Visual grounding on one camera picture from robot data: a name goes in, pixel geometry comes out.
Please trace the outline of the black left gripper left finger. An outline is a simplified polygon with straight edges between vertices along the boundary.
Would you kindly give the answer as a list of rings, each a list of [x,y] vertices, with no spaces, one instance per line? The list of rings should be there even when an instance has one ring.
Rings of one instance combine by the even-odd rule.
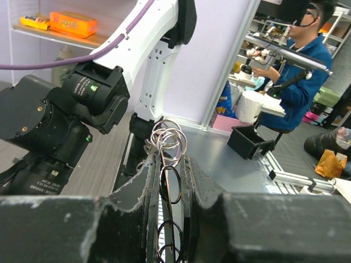
[[[159,166],[107,197],[1,197],[1,262],[157,262]]]

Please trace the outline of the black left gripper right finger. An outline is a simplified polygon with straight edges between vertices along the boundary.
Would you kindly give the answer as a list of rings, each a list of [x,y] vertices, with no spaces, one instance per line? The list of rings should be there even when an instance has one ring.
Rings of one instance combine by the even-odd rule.
[[[230,193],[191,156],[180,174],[187,262],[350,262],[343,197]]]

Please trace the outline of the round steel keyring disc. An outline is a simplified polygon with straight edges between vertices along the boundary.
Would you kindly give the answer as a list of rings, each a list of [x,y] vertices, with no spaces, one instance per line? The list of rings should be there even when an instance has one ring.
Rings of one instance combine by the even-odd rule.
[[[157,121],[145,140],[144,151],[154,162],[156,184],[151,194],[156,215],[147,227],[146,262],[186,262],[183,230],[174,218],[174,207],[182,200],[178,166],[187,148],[180,125],[167,118]]]

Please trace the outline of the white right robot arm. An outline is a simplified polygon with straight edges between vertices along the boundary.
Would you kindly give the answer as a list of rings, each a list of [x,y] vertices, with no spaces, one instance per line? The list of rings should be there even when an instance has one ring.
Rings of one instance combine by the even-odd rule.
[[[1,172],[2,195],[58,195],[93,141],[108,134],[127,111],[142,64],[145,79],[129,123],[132,162],[163,119],[163,99],[180,48],[197,22],[194,1],[140,1],[117,30],[89,55],[12,70],[73,65],[61,86],[25,75],[1,91],[1,140],[27,154]]]

